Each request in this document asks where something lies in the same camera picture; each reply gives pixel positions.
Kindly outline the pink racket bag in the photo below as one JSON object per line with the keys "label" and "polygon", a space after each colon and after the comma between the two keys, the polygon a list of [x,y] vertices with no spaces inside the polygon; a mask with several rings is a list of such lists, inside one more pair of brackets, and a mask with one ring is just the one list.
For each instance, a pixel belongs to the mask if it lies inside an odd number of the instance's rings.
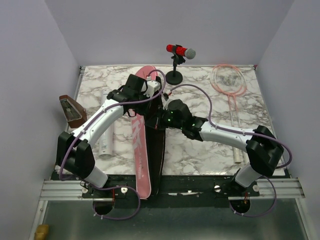
{"label": "pink racket bag", "polygon": [[142,116],[134,111],[131,118],[132,146],[135,166],[136,190],[140,199],[148,200],[156,196],[160,189],[165,158],[166,132],[146,126],[162,108],[160,96],[153,99],[146,115]]}

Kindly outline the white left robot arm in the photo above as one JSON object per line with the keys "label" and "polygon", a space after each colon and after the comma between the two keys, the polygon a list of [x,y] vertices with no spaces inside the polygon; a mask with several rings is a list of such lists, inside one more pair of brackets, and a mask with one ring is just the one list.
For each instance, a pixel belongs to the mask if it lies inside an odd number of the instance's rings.
{"label": "white left robot arm", "polygon": [[146,80],[130,74],[124,85],[107,94],[100,109],[89,120],[71,133],[61,133],[56,154],[60,180],[68,179],[63,173],[63,170],[67,170],[94,185],[93,191],[99,197],[107,197],[111,185],[107,182],[108,176],[96,167],[92,147],[102,134],[129,110],[144,115],[151,101],[163,92],[165,85],[158,76]]}

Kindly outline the white shuttlecock tube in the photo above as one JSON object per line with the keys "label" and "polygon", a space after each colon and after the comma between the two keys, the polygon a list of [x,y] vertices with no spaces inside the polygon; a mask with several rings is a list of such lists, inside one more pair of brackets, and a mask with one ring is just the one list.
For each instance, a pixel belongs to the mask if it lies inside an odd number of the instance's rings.
{"label": "white shuttlecock tube", "polygon": [[98,156],[103,160],[110,159],[113,155],[114,125],[111,124],[101,135],[98,143]]}

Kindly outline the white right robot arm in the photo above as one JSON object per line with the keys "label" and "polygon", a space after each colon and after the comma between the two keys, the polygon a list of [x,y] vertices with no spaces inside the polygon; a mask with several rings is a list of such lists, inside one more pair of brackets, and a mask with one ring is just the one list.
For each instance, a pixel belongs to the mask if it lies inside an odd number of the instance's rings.
{"label": "white right robot arm", "polygon": [[249,162],[240,168],[230,183],[230,191],[241,196],[261,176],[271,177],[283,155],[284,148],[265,126],[255,129],[214,126],[207,118],[193,116],[181,100],[171,100],[146,120],[155,130],[179,129],[188,139],[215,142],[244,151]]}

